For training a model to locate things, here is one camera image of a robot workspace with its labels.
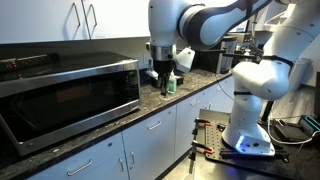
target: floor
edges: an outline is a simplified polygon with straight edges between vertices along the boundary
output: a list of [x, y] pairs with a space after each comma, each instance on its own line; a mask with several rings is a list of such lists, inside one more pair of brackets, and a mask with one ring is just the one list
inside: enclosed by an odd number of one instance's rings
[[[314, 88], [301, 87], [296, 92], [289, 92], [281, 99], [274, 102], [271, 117], [281, 118], [286, 122], [297, 123], [300, 115], [312, 115], [314, 105]], [[190, 160], [183, 159], [164, 180], [192, 180], [193, 175], [189, 174]]]

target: microwave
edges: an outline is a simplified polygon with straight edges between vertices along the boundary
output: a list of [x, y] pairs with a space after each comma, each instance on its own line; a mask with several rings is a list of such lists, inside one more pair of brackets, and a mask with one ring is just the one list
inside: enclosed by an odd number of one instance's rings
[[112, 52], [0, 74], [0, 124], [20, 156], [139, 109], [138, 61]]

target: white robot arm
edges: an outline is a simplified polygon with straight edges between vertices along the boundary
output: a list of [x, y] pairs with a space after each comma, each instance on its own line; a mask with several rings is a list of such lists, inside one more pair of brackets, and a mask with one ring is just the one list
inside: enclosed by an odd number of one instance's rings
[[[277, 0], [280, 3], [292, 0]], [[226, 7], [193, 5], [185, 0], [150, 0], [149, 51], [166, 91], [173, 69], [174, 45], [180, 35], [192, 49], [214, 46], [233, 27], [257, 13], [271, 0], [238, 0]], [[264, 46], [259, 64], [239, 63], [233, 69], [235, 99], [223, 140], [241, 154], [273, 156], [268, 133], [257, 121], [261, 99], [276, 100], [289, 89], [292, 62], [320, 33], [320, 1], [297, 0], [291, 15]]]

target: bottle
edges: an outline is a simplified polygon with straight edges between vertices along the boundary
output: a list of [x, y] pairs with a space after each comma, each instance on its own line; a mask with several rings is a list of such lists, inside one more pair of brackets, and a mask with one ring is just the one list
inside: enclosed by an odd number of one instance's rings
[[168, 83], [168, 93], [173, 94], [177, 91], [177, 79], [173, 72], [171, 72]]

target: drawer handle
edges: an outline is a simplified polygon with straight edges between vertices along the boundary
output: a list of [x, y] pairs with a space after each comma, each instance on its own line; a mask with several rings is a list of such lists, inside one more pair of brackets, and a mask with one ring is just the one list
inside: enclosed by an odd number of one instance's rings
[[191, 105], [191, 106], [194, 106], [194, 105], [198, 104], [199, 102], [200, 102], [200, 100], [197, 99], [196, 102], [190, 103], [190, 105]]
[[94, 7], [92, 4], [90, 4], [90, 7], [92, 8], [92, 12], [93, 12], [93, 17], [94, 17], [94, 22], [95, 22], [94, 26], [97, 26], [98, 23], [97, 23], [96, 11], [94, 10]]
[[134, 162], [134, 154], [133, 154], [133, 152], [132, 151], [130, 151], [130, 154], [131, 154], [131, 164], [134, 164], [135, 162]]
[[120, 168], [121, 168], [120, 172], [124, 172], [122, 159], [119, 159], [119, 163], [120, 163]]
[[149, 130], [152, 130], [152, 129], [160, 126], [160, 125], [161, 125], [161, 121], [158, 121], [158, 123], [157, 123], [156, 125], [154, 125], [154, 126], [152, 126], [152, 127], [148, 127], [148, 129], [149, 129]]
[[78, 20], [78, 27], [79, 27], [81, 25], [81, 23], [80, 23], [78, 8], [77, 8], [76, 3], [72, 3], [72, 5], [74, 6], [74, 9], [76, 10], [76, 15], [77, 15], [77, 20]]
[[90, 159], [88, 164], [82, 166], [81, 168], [79, 168], [78, 170], [74, 171], [74, 172], [67, 172], [68, 176], [73, 176], [74, 174], [78, 173], [79, 171], [82, 171], [83, 169], [87, 168], [88, 166], [90, 166], [92, 164], [92, 160]]

